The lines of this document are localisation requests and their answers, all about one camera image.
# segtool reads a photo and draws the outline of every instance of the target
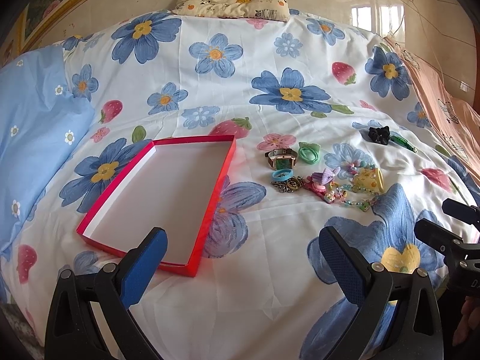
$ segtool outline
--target red box lid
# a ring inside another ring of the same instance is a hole
[[[123,257],[161,227],[169,246],[159,268],[195,276],[235,147],[233,135],[150,142],[100,195],[77,233]]]

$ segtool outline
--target gold frame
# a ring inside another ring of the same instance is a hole
[[[62,4],[55,12],[49,15],[46,20],[42,21],[42,23],[34,29],[30,36],[25,39],[26,14],[28,10],[27,5],[18,19],[18,54],[29,51],[32,46],[34,46],[53,25],[55,25],[59,20],[63,19],[69,12],[71,12],[71,10],[85,1],[86,0],[66,0],[64,4]]]

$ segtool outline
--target screw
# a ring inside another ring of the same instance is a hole
[[[70,269],[65,269],[60,274],[60,277],[62,279],[68,279],[70,276],[71,276],[71,270]]]
[[[103,266],[103,270],[107,273],[113,272],[117,268],[117,264],[114,262],[109,262]]]
[[[384,266],[380,262],[373,262],[372,265],[371,265],[371,268],[375,272],[381,272],[381,271],[383,271]]]
[[[424,270],[423,268],[417,269],[417,273],[418,273],[418,276],[421,276],[422,278],[428,275],[427,271]]]

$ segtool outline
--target blue rubber bracelet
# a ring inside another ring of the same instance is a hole
[[[273,181],[287,181],[293,176],[293,169],[279,169],[272,173]]]

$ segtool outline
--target pillow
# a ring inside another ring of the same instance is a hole
[[[88,99],[68,90],[62,47],[19,56],[0,70],[0,254],[45,186],[88,131]]]
[[[290,18],[286,0],[177,0],[172,12],[200,17],[255,17],[279,21]]]

